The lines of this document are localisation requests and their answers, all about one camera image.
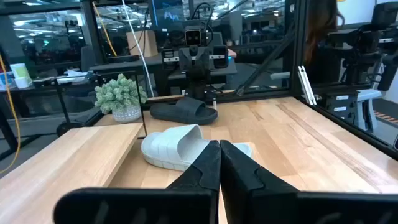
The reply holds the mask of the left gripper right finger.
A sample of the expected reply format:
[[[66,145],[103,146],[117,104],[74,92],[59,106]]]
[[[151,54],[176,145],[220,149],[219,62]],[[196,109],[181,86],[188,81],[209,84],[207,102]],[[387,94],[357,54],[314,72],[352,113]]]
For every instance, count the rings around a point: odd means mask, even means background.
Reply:
[[[396,194],[306,192],[222,140],[220,184],[229,223],[397,224]]]

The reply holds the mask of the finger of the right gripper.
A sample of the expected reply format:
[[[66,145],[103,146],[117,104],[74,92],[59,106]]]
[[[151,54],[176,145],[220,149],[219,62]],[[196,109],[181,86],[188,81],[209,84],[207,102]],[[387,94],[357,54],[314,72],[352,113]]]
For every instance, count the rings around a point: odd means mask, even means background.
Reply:
[[[210,69],[210,53],[208,47],[199,47],[195,56],[195,65]]]
[[[192,56],[191,53],[195,49],[195,46],[189,46],[180,48],[178,50],[178,62],[181,70],[189,70],[192,67]]]

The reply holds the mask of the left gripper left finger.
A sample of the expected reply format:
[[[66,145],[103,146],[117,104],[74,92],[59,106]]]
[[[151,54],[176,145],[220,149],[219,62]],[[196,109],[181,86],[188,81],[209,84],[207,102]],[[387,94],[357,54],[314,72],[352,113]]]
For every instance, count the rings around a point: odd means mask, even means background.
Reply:
[[[164,189],[86,187],[65,194],[55,223],[217,223],[221,149],[210,141]]]

